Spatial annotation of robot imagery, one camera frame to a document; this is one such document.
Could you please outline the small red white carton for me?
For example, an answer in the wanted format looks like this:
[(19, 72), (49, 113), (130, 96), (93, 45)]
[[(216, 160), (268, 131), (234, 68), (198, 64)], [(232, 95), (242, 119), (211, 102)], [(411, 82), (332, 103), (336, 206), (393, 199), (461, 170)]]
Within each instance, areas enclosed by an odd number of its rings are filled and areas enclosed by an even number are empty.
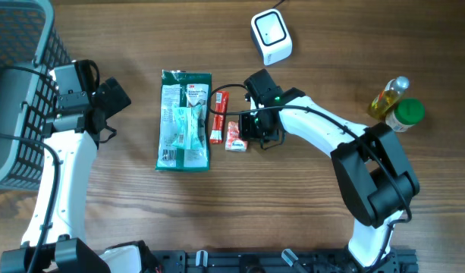
[(248, 142), (240, 138), (238, 123), (229, 121), (225, 140), (225, 150), (231, 152), (246, 152)]

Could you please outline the red white snack packet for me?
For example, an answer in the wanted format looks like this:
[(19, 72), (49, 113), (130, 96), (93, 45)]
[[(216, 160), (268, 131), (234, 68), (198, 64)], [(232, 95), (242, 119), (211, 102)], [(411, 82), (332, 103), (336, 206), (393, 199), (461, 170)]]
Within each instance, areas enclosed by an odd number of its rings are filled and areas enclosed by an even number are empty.
[[(228, 107), (229, 92), (221, 90), (215, 94), (215, 111), (226, 112)], [(209, 142), (211, 144), (223, 143), (223, 130), (225, 126), (225, 116), (214, 114), (213, 125)]]

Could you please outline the green foil packet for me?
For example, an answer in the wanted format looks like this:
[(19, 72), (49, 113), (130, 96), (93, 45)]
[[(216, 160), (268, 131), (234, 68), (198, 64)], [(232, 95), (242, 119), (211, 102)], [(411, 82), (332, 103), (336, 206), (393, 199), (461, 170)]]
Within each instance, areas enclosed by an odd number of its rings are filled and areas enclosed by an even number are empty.
[(206, 125), (212, 75), (163, 71), (158, 171), (209, 170)]

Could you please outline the light green tissue pack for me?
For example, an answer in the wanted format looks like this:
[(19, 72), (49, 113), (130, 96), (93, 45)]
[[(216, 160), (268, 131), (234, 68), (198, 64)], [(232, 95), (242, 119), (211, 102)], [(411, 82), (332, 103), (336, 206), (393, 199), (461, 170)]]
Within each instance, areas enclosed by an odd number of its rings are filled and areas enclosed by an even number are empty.
[(201, 113), (201, 105), (173, 108), (174, 121), (177, 125), (177, 134), (172, 146), (185, 150), (196, 150), (203, 147), (199, 135)]

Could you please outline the yellow dish soap bottle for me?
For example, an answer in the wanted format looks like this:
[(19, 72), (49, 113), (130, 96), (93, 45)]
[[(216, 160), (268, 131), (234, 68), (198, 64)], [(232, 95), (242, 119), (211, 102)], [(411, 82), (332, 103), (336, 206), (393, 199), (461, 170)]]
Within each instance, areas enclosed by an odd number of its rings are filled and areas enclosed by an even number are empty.
[(402, 98), (409, 86), (410, 81), (404, 76), (390, 80), (384, 90), (373, 99), (367, 113), (377, 120), (382, 120), (388, 110)]

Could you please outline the green lid white jar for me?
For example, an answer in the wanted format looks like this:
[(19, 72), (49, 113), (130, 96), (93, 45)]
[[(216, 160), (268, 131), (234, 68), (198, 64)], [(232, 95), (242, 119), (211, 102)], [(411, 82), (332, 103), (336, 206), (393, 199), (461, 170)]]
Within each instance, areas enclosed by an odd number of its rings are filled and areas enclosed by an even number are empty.
[(385, 123), (395, 132), (405, 132), (425, 117), (425, 107), (418, 99), (404, 99), (385, 116)]

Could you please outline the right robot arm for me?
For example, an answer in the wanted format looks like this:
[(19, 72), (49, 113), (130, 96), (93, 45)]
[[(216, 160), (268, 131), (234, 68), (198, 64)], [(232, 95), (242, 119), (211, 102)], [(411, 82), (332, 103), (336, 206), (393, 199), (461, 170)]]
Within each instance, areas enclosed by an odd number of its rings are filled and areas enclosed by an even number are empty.
[(326, 154), (355, 219), (350, 259), (357, 271), (379, 270), (391, 257), (395, 226), (411, 221), (410, 202), (420, 190), (395, 132), (383, 123), (368, 127), (340, 118), (297, 88), (283, 91), (265, 69), (242, 88), (251, 108), (239, 114), (240, 138), (267, 150), (292, 134)]

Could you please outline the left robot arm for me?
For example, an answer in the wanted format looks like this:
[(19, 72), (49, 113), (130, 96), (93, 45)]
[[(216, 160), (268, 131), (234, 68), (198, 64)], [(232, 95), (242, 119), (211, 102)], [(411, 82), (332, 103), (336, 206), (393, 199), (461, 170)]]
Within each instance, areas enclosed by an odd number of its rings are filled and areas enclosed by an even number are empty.
[(142, 241), (111, 246), (102, 254), (85, 243), (86, 191), (108, 118), (131, 104), (113, 77), (102, 82), (94, 61), (72, 61), (47, 75), (59, 94), (41, 126), (41, 140), (0, 133), (0, 138), (44, 150), (33, 217), (17, 249), (4, 251), (2, 272), (153, 272), (159, 262)]

